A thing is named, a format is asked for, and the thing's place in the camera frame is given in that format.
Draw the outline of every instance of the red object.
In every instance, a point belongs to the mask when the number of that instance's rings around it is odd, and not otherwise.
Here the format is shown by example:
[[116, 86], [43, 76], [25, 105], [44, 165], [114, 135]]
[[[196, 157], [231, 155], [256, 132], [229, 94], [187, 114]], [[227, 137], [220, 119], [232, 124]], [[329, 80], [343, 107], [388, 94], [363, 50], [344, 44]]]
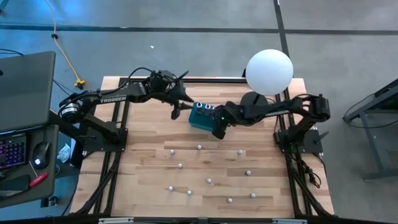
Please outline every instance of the red object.
[[45, 180], [47, 178], [47, 176], [49, 175], [49, 173], [46, 171], [43, 174], [38, 175], [30, 184], [30, 187], [34, 187], [37, 184], [41, 183], [43, 180]]

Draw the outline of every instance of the keyboard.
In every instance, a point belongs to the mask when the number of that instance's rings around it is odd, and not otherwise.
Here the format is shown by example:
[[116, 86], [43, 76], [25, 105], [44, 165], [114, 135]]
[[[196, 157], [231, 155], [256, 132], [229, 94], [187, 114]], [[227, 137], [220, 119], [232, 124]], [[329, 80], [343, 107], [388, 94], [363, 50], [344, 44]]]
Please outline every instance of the keyboard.
[[0, 170], [26, 163], [26, 135], [0, 136]]

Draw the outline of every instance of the concrete floor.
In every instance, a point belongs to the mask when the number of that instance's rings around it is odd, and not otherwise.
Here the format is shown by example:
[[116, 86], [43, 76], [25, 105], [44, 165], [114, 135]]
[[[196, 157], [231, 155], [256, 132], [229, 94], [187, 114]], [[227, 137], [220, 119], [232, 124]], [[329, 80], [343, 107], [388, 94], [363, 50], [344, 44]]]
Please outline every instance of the concrete floor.
[[[65, 25], [277, 27], [272, 0], [50, 2], [57, 22]], [[280, 0], [280, 6], [287, 29], [398, 29], [398, 1], [394, 0]], [[51, 25], [52, 19], [44, 1], [18, 0], [9, 1], [0, 24]], [[73, 86], [75, 77], [53, 44], [51, 33], [0, 30], [0, 47], [25, 54], [55, 50], [55, 78]], [[128, 75], [138, 66], [177, 74], [190, 70], [192, 76], [239, 77], [253, 54], [262, 49], [281, 49], [278, 34], [59, 32], [59, 35], [74, 66], [88, 82], [87, 89], [98, 88], [105, 75]], [[323, 147], [336, 214], [398, 222], [398, 178], [363, 182], [364, 174], [375, 171], [369, 144], [363, 130], [350, 128], [341, 120], [351, 105], [398, 77], [397, 36], [288, 35], [287, 43], [295, 76], [305, 79], [309, 93], [323, 93], [330, 101], [331, 119], [317, 126], [330, 132], [323, 139]], [[57, 110], [63, 98], [65, 94], [55, 87], [52, 108]], [[395, 127], [377, 130], [375, 135], [384, 135]], [[68, 183], [60, 179], [57, 189]], [[68, 190], [57, 189], [60, 195], [71, 195]], [[26, 218], [59, 215], [64, 208], [65, 203], [58, 210], [34, 210], [22, 215]], [[17, 213], [18, 209], [21, 207], [0, 209], [0, 220], [15, 218], [12, 212]]]

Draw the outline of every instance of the white sphere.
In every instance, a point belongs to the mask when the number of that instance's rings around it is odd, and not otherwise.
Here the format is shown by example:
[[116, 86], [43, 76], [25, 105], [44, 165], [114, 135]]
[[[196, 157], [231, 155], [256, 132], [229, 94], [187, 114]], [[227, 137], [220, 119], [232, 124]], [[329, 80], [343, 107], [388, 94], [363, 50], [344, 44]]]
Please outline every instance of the white sphere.
[[284, 91], [293, 78], [293, 64], [279, 50], [262, 50], [246, 67], [246, 80], [258, 94], [271, 96]]

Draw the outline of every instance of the computer mouse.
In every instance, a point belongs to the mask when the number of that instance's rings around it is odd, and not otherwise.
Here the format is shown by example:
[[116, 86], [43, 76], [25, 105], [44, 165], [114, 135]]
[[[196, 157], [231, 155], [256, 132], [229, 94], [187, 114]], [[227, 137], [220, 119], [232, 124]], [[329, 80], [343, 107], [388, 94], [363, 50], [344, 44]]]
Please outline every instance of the computer mouse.
[[32, 156], [33, 166], [36, 169], [44, 169], [50, 163], [50, 143], [40, 142], [38, 143], [34, 150]]

